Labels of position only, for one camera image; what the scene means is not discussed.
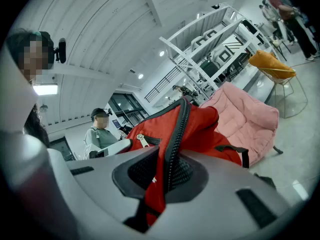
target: ceiling light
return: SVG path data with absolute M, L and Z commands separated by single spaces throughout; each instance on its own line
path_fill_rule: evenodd
M 38 95 L 54 95 L 58 93 L 57 84 L 39 84 L 32 87 Z

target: orange cushion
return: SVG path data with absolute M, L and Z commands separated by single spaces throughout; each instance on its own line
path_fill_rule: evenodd
M 273 55 L 263 50 L 257 50 L 255 55 L 253 55 L 249 59 L 249 63 L 257 68 L 286 70 L 287 72 L 276 70 L 264 70 L 269 75 L 278 79 L 292 78 L 296 75 L 296 72 L 291 67 L 283 64 L 282 62 L 277 60 Z

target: black cap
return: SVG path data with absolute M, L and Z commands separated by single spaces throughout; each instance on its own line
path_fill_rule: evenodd
M 91 117 L 93 118 L 94 116 L 98 115 L 98 114 L 105 114 L 107 117 L 109 116 L 106 111 L 104 111 L 102 108 L 95 108 L 92 113 L 91 113 Z

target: pink chair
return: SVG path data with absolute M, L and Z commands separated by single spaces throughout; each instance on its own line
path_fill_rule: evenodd
M 250 166 L 274 148 L 279 122 L 278 109 L 251 97 L 247 92 L 225 82 L 200 107 L 215 107 L 219 113 L 216 131 L 227 137 L 231 145 L 249 150 Z

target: white ceiling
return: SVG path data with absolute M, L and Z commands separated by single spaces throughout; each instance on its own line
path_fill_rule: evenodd
M 46 31 L 56 46 L 60 38 L 67 42 L 67 61 L 56 67 L 59 93 L 38 102 L 48 106 L 42 115 L 47 131 L 88 122 L 92 109 L 104 108 L 120 83 L 141 86 L 166 56 L 159 57 L 158 38 L 225 1 L 30 0 L 12 28 Z M 132 77 L 132 67 L 145 78 Z

